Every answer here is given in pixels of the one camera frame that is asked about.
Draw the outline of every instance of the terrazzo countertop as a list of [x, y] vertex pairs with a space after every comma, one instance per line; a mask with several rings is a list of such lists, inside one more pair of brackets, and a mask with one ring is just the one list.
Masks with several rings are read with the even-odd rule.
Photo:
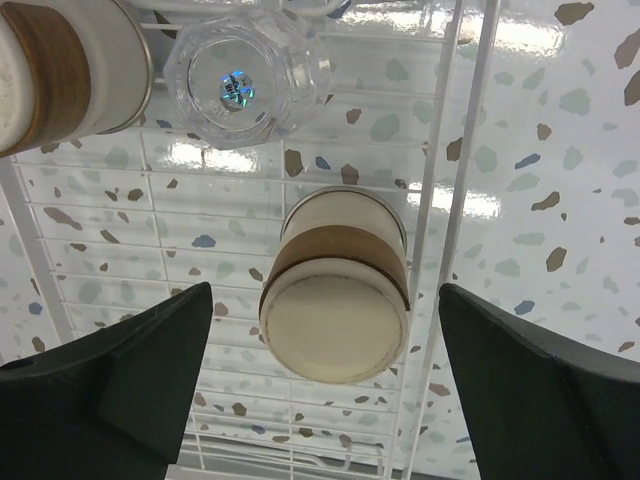
[[[364, 24], [369, 18], [363, 13], [371, 11], [366, 6], [349, 3], [331, 18], [316, 21], [316, 26], [331, 28], [330, 22], [352, 21], [355, 29], [358, 22]], [[433, 5], [430, 28], [442, 28], [451, 6], [450, 1]], [[461, 36], [466, 40], [457, 50], [437, 159], [433, 215], [416, 306], [421, 320], [412, 333], [407, 360], [410, 364], [420, 365], [423, 359], [483, 6], [482, 1], [466, 2]], [[414, 10], [421, 12], [422, 7]], [[413, 17], [402, 8], [390, 8], [389, 12], [384, 22], [393, 24], [393, 28], [413, 28]], [[469, 191], [453, 279], [527, 320], [600, 350], [640, 361], [640, 1], [563, 4], [557, 0], [505, 0], [501, 13], [469, 169]], [[330, 46], [355, 49], [353, 45]], [[417, 50], [388, 47], [375, 54], [365, 59], [375, 75], [355, 75], [357, 66], [337, 62], [334, 76], [352, 82], [356, 89], [403, 88], [418, 79], [428, 85], [434, 83], [437, 67], [429, 63], [429, 55], [424, 57], [425, 68], [419, 69], [416, 60], [423, 58], [423, 53]], [[141, 158], [141, 134], [132, 131], [22, 155], [20, 161], [32, 165], [23, 167], [23, 172], [30, 172], [25, 180], [30, 180], [26, 188], [32, 201], [59, 204], [48, 212], [36, 208], [48, 236], [59, 234], [68, 240], [75, 234], [75, 224], [92, 225], [78, 236], [77, 242], [61, 240], [50, 252], [59, 268], [63, 293], [73, 304], [70, 313], [78, 334], [134, 314], [195, 281], [222, 282], [228, 288], [242, 289], [259, 285], [266, 277], [270, 268], [267, 257], [242, 255], [258, 248], [272, 254], [277, 246], [284, 213], [280, 187], [271, 191], [268, 182], [247, 178], [228, 183], [220, 180], [216, 184], [218, 191], [197, 175], [189, 181], [177, 177], [196, 167], [216, 174], [253, 172], [267, 179], [282, 174], [290, 182], [286, 189], [292, 203], [309, 193], [310, 185], [319, 178], [325, 182], [397, 188], [397, 193], [390, 193], [388, 199], [406, 222], [415, 223], [420, 198], [415, 192], [421, 187], [424, 164], [419, 146], [425, 140], [418, 132], [431, 122], [433, 105], [424, 99], [402, 102], [387, 105], [380, 100], [379, 105], [368, 105], [358, 103], [355, 96], [336, 96], [328, 103], [317, 131], [330, 138], [362, 135], [382, 145], [338, 148], [292, 139], [287, 142], [281, 161], [277, 160], [281, 155], [277, 144], [220, 153], [192, 136], [166, 135], [163, 129], [176, 125], [169, 104], [163, 103], [161, 97], [152, 103], [145, 118], [148, 124], [158, 127], [156, 133], [145, 133], [143, 138], [146, 160]], [[400, 141], [417, 145], [414, 150], [407, 150], [402, 160], [396, 158], [392, 145]], [[75, 173], [80, 173], [70, 175], [69, 166], [75, 166]], [[92, 166], [121, 171], [92, 171]], [[154, 175], [145, 177], [141, 170], [153, 171]], [[151, 190], [155, 203], [149, 203]], [[95, 206], [95, 212], [74, 210], [78, 198], [93, 202], [89, 205]], [[218, 227], [207, 229], [203, 227], [204, 219], [180, 215], [194, 205], [202, 204], [204, 208], [207, 202], [220, 204], [240, 220], [225, 220]], [[120, 208], [137, 212], [125, 213]], [[148, 215], [152, 208], [175, 213]], [[154, 245], [156, 235], [166, 250], [146, 248]], [[89, 237], [91, 241], [83, 243]], [[138, 247], [131, 248], [128, 257], [122, 257], [117, 251], [121, 242]], [[215, 254], [216, 248], [232, 255]], [[209, 249], [213, 253], [205, 261], [200, 251]], [[44, 351], [59, 341], [3, 197], [0, 251], [2, 363]], [[72, 270], [77, 272], [77, 268], [83, 268], [84, 275], [92, 279], [74, 277]], [[93, 279], [100, 275], [104, 275], [103, 280]], [[135, 281], [114, 280], [118, 276], [151, 280], [151, 287], [138, 288]], [[161, 283], [167, 277], [173, 284]], [[218, 292], [216, 298], [220, 325], [225, 324], [227, 316], [246, 316], [242, 312], [251, 310], [256, 301], [250, 294], [225, 292]], [[121, 305], [113, 309], [102, 306], [107, 303], [105, 299], [112, 297], [117, 297]], [[216, 377], [218, 382], [227, 382], [224, 391], [198, 393], [194, 399], [196, 410], [243, 418], [255, 411], [268, 416], [271, 423], [291, 415], [300, 422], [301, 441], [310, 447], [348, 444], [351, 439], [346, 437], [347, 441], [345, 434], [329, 429], [314, 431], [304, 422], [316, 418], [315, 423], [339, 424], [347, 421], [350, 407], [356, 405], [369, 410], [357, 413], [358, 418], [353, 420], [354, 425], [369, 432], [363, 436], [364, 441], [376, 444], [377, 435], [388, 430], [392, 415], [389, 405], [395, 398], [385, 391], [397, 382], [397, 370], [385, 372], [360, 390], [343, 390], [342, 396], [339, 390], [324, 391], [317, 385], [298, 383], [302, 396], [322, 398], [327, 413], [320, 413], [316, 407], [287, 412], [280, 409], [277, 398], [286, 382], [278, 380], [282, 372], [277, 368], [265, 370], [271, 368], [265, 367], [271, 365], [271, 360], [263, 357], [268, 352], [259, 349], [256, 326], [232, 323], [227, 330], [218, 332], [225, 336], [216, 339], [218, 346], [211, 346], [215, 351], [209, 351], [205, 364], [215, 366], [220, 358], [226, 358], [238, 371], [266, 372], [271, 376], [258, 384], [239, 379], [229, 368], [229, 378], [221, 379], [220, 374]], [[243, 339], [246, 349], [226, 351], [225, 343], [237, 342], [238, 338]], [[206, 374], [201, 376], [201, 383], [206, 387]], [[416, 396], [417, 383], [413, 379], [407, 385]], [[266, 390], [274, 395], [273, 401], [254, 398]], [[416, 408], [413, 401], [401, 405], [408, 413]], [[191, 427], [200, 432], [221, 429], [224, 433], [236, 428], [233, 422], [222, 422], [221, 426], [220, 422], [196, 419], [195, 423]], [[415, 471], [479, 478], [442, 344], [436, 352], [421, 424], [400, 427], [404, 430], [403, 439], [419, 427]], [[239, 434], [247, 438], [268, 436], [276, 443], [289, 441], [287, 432], [270, 428], [268, 422], [255, 422]], [[401, 440], [399, 450], [401, 458], [396, 461], [402, 467], [411, 453], [410, 442]]]

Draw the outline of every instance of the metal rim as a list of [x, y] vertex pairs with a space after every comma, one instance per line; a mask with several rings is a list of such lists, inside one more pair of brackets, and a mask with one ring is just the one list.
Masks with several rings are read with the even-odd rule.
[[371, 193], [370, 191], [364, 188], [352, 187], [347, 185], [334, 185], [331, 187], [324, 187], [319, 190], [316, 190], [313, 193], [310, 193], [309, 195], [304, 197], [302, 200], [298, 201], [298, 203], [296, 203], [293, 206], [291, 211], [287, 214], [287, 216], [284, 219], [284, 222], [282, 224], [282, 229], [280, 230], [280, 240], [282, 240], [282, 237], [284, 237], [287, 227], [291, 222], [291, 218], [293, 218], [295, 213], [298, 211], [300, 207], [302, 207], [302, 205], [307, 203], [309, 200], [319, 197], [320, 195], [324, 195], [325, 193], [333, 193], [333, 192], [357, 193], [360, 195], [364, 195], [365, 197], [368, 197], [371, 200], [375, 200], [380, 205], [382, 205], [385, 208], [385, 210], [389, 212], [389, 214], [393, 217], [396, 224], [398, 225], [398, 229], [400, 230], [400, 236], [402, 237], [402, 245], [404, 246], [405, 253], [407, 252], [407, 230], [404, 227], [404, 224], [402, 223], [402, 219], [400, 218], [400, 215], [398, 215], [398, 212], [396, 212], [395, 209], [391, 205], [389, 205], [387, 201]]
[[122, 12], [127, 16], [129, 21], [131, 22], [131, 25], [133, 26], [136, 33], [138, 34], [138, 37], [140, 38], [140, 43], [142, 44], [142, 50], [144, 51], [144, 55], [147, 60], [147, 70], [148, 70], [147, 91], [142, 100], [142, 103], [140, 104], [140, 108], [138, 108], [136, 113], [129, 120], [127, 120], [122, 125], [110, 128], [109, 130], [105, 130], [104, 132], [100, 132], [98, 133], [98, 135], [107, 135], [109, 133], [120, 132], [130, 127], [134, 123], [136, 123], [138, 119], [142, 116], [144, 111], [147, 109], [147, 106], [151, 101], [151, 91], [153, 90], [153, 84], [155, 83], [155, 68], [153, 66], [151, 50], [149, 49], [149, 44], [147, 43], [147, 39], [144, 36], [144, 31], [142, 30], [142, 27], [140, 26], [138, 21], [135, 19], [135, 16], [133, 15], [128, 5], [126, 5], [122, 0], [111, 0], [111, 1], [115, 3], [118, 7], [120, 7], [120, 10], [122, 10]]

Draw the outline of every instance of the wire shelf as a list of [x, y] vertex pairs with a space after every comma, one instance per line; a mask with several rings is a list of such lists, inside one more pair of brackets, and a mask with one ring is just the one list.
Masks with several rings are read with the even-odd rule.
[[[144, 7], [142, 26], [157, 71], [170, 48], [167, 31], [238, 7], [195, 0], [132, 3]], [[498, 3], [487, 2], [458, 182], [447, 199], [453, 206], [440, 282], [449, 275], [455, 249], [464, 157], [473, 142]], [[260, 5], [285, 6], [284, 0]], [[366, 22], [325, 17], [342, 5], [336, 0], [286, 5], [315, 17], [331, 61], [345, 65], [332, 80], [322, 118], [286, 141], [216, 151], [180, 125], [158, 76], [137, 125], [82, 139], [79, 146], [53, 145], [0, 163], [0, 183], [63, 342], [135, 315], [197, 281], [213, 285], [214, 321], [185, 432], [182, 469], [172, 469], [168, 478], [205, 478], [193, 476], [204, 472], [236, 479], [411, 478], [438, 335], [437, 312], [425, 316], [413, 309], [413, 330], [424, 327], [430, 333], [428, 339], [412, 336], [410, 345], [420, 347], [419, 355], [407, 349], [378, 377], [347, 386], [319, 386], [285, 371], [270, 356], [258, 328], [259, 296], [282, 221], [299, 198], [327, 185], [357, 183], [396, 208], [409, 236], [412, 305], [419, 295], [463, 0], [455, 3], [443, 32], [430, 29], [429, 1], [413, 4], [420, 25], [409, 30], [393, 22], [383, 21], [375, 30]], [[151, 8], [171, 23], [158, 24]], [[379, 16], [379, 9], [374, 12]], [[397, 49], [421, 72], [438, 64], [435, 82], [424, 75], [424, 84], [406, 88], [382, 85], [372, 77], [362, 88], [350, 64], [360, 54], [375, 55], [377, 46]], [[393, 140], [372, 139], [370, 125], [346, 131], [336, 121], [344, 118], [346, 106], [412, 118], [417, 101], [430, 102], [429, 127], [414, 122]], [[307, 156], [315, 158], [315, 166], [302, 164], [300, 158]], [[345, 159], [344, 166], [327, 168], [324, 157], [329, 156]], [[385, 173], [391, 159], [399, 162], [401, 178]], [[228, 473], [237, 467], [234, 462], [244, 465], [246, 476]]]

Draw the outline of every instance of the transparent plastic container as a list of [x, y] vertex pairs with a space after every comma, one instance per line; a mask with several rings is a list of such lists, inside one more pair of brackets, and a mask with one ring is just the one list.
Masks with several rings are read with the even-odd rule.
[[185, 26], [164, 77], [184, 125], [227, 150], [302, 127], [326, 101], [330, 64], [305, 20], [254, 10]]

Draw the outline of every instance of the white wire rack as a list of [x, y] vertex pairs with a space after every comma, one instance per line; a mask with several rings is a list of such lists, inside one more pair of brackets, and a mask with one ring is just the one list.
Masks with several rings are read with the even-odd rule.
[[[159, 30], [166, 36], [183, 22], [233, 8], [196, 1], [133, 3], [162, 10], [173, 20], [159, 25], [143, 12], [148, 20], [143, 27], [150, 37]], [[280, 0], [274, 8], [283, 8], [284, 3]], [[296, 11], [323, 16], [342, 3], [305, 4]], [[498, 6], [499, 0], [490, 0], [485, 10], [439, 283], [449, 278], [455, 253]], [[420, 6], [423, 20], [431, 7], [431, 3]], [[348, 135], [331, 130], [329, 114], [324, 124], [312, 125], [286, 142], [217, 152], [179, 125], [158, 77], [145, 119], [127, 131], [83, 139], [80, 149], [65, 144], [54, 146], [57, 150], [52, 153], [29, 152], [12, 163], [0, 162], [0, 183], [63, 342], [148, 308], [193, 284], [194, 276], [213, 284], [215, 321], [185, 432], [181, 467], [172, 469], [168, 478], [199, 479], [211, 472], [235, 479], [411, 478], [439, 335], [437, 311], [428, 339], [410, 343], [424, 346], [419, 360], [405, 352], [396, 365], [370, 382], [328, 387], [285, 372], [270, 357], [257, 330], [257, 301], [288, 209], [310, 190], [345, 180], [344, 169], [342, 178], [324, 170], [289, 171], [290, 155], [319, 151], [351, 158], [351, 164], [360, 167], [360, 184], [397, 206], [410, 237], [410, 295], [415, 305], [463, 13], [463, 0], [457, 0], [443, 35], [432, 34], [427, 26], [410, 34], [339, 25], [322, 32], [327, 43], [345, 52], [347, 62], [354, 60], [348, 57], [348, 46], [363, 42], [397, 43], [404, 51], [417, 45], [418, 58], [423, 48], [436, 48], [435, 85], [415, 85], [407, 91], [374, 84], [363, 90], [338, 79], [331, 88], [332, 96], [346, 99], [345, 104], [374, 104], [381, 112], [402, 109], [405, 100], [430, 101], [435, 113], [428, 134], [377, 142], [358, 130]], [[154, 50], [160, 63], [162, 50], [162, 46]], [[382, 166], [389, 158], [406, 158], [404, 188], [362, 174], [366, 162], [375, 163], [375, 152], [382, 152]], [[114, 159], [122, 162], [114, 164]], [[65, 180], [56, 183], [57, 178]], [[176, 188], [180, 185], [187, 188]], [[170, 190], [178, 195], [170, 197]], [[215, 248], [202, 248], [193, 241], [202, 238], [202, 231], [211, 232], [207, 238]], [[415, 309], [413, 317], [414, 330], [431, 320], [416, 318]], [[416, 408], [408, 412], [402, 408], [406, 403]]]

